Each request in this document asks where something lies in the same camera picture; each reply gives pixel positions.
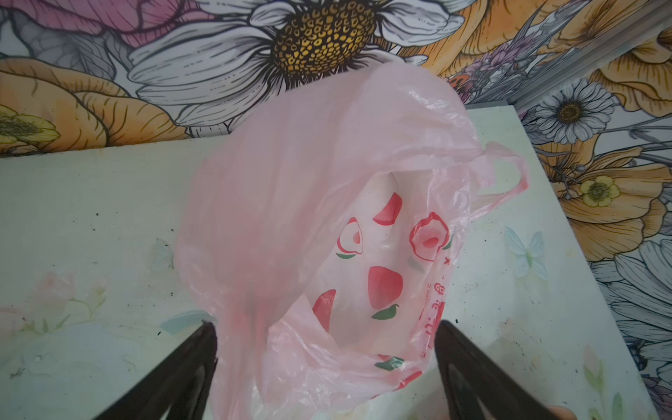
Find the blue butterfly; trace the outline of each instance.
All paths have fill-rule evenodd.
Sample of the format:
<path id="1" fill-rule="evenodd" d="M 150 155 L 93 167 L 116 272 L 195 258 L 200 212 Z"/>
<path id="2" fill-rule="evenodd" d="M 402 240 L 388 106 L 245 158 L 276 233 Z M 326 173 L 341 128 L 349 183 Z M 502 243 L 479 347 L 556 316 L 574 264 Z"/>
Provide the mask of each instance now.
<path id="1" fill-rule="evenodd" d="M 537 276 L 548 281 L 548 272 L 544 265 L 544 236 L 541 232 L 534 234 L 528 248 L 525 248 L 523 241 L 509 227 L 506 228 L 505 240 L 515 254 L 515 274 L 518 277 L 525 277 L 532 266 Z"/>

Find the white tabletop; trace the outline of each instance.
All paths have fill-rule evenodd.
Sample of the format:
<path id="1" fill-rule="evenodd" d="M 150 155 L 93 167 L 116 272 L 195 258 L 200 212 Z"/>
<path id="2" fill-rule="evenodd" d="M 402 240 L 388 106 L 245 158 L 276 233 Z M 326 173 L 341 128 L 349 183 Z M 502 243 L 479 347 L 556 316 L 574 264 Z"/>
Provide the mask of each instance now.
<path id="1" fill-rule="evenodd" d="M 656 418 L 514 109 L 469 114 L 483 143 L 498 141 L 528 158 L 531 182 L 473 222 L 455 261 L 444 318 L 545 404 L 569 407 L 580 419 L 594 415 L 591 410 L 604 420 Z M 225 140 L 0 161 L 0 306 L 6 306 L 0 308 L 0 418 L 90 419 L 198 326 L 202 314 L 192 312 L 198 308 L 171 266 L 171 248 L 190 177 Z M 512 167 L 502 165 L 498 173 L 493 191 L 517 182 Z M 548 281 L 515 276 L 505 226 L 525 245 L 543 233 Z M 36 310 L 41 295 L 33 290 L 45 276 L 44 284 L 53 281 L 66 294 L 72 276 L 74 300 Z M 8 336 L 7 320 L 21 323 L 24 315 L 36 319 L 34 331 Z M 591 385 L 585 370 L 597 374 L 600 364 L 603 385 L 599 379 Z M 445 419 L 447 412 L 432 369 L 352 413 L 317 417 Z"/>

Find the large white daisy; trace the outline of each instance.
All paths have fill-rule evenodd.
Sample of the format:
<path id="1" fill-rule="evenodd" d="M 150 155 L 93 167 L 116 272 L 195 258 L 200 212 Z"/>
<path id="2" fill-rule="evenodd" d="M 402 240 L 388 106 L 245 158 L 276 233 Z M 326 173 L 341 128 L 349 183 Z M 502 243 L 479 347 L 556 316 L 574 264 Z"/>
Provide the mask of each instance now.
<path id="1" fill-rule="evenodd" d="M 574 144 L 604 130 L 617 105 L 601 84 L 580 79 L 533 107 L 522 123 L 534 144 Z"/>
<path id="2" fill-rule="evenodd" d="M 193 126 L 192 134 L 217 133 L 212 126 L 233 129 L 255 105 L 334 73 L 389 61 L 421 65 L 425 56 L 398 57 L 373 44 L 374 36 L 431 44 L 464 22 L 449 10 L 473 1 L 203 1 L 226 20 L 186 24 L 135 50 L 128 77 L 144 85 L 139 98 L 183 106 L 176 122 Z"/>

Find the pink plastic bag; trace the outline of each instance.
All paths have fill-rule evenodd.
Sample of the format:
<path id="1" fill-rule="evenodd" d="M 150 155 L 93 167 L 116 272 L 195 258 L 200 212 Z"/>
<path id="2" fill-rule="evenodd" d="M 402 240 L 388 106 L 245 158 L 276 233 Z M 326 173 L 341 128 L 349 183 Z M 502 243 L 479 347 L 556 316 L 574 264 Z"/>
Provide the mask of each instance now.
<path id="1" fill-rule="evenodd" d="M 493 160 L 510 192 L 478 196 Z M 216 419 L 352 409 L 426 369 L 470 220 L 524 191 L 460 99 L 387 64 L 263 104 L 196 174 L 176 264 L 218 319 Z"/>

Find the daisy center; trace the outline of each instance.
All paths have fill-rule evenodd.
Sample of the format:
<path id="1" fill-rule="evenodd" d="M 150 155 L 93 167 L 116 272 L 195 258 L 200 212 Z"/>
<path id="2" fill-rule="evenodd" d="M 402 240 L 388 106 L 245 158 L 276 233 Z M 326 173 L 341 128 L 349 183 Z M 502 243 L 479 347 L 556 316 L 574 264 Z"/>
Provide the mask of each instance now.
<path id="1" fill-rule="evenodd" d="M 564 124 L 579 121 L 581 115 L 583 115 L 583 110 L 578 102 L 564 103 L 558 110 L 558 119 Z"/>
<path id="2" fill-rule="evenodd" d="M 610 186 L 605 183 L 596 182 L 588 189 L 588 196 L 592 198 L 593 201 L 600 202 L 609 197 L 609 188 Z"/>
<path id="3" fill-rule="evenodd" d="M 354 57 L 375 29 L 369 5 L 328 3 L 298 14 L 283 28 L 273 45 L 274 61 L 287 75 L 321 75 Z"/>
<path id="4" fill-rule="evenodd" d="M 39 128 L 29 122 L 0 117 L 0 136 L 29 136 L 39 131 Z"/>

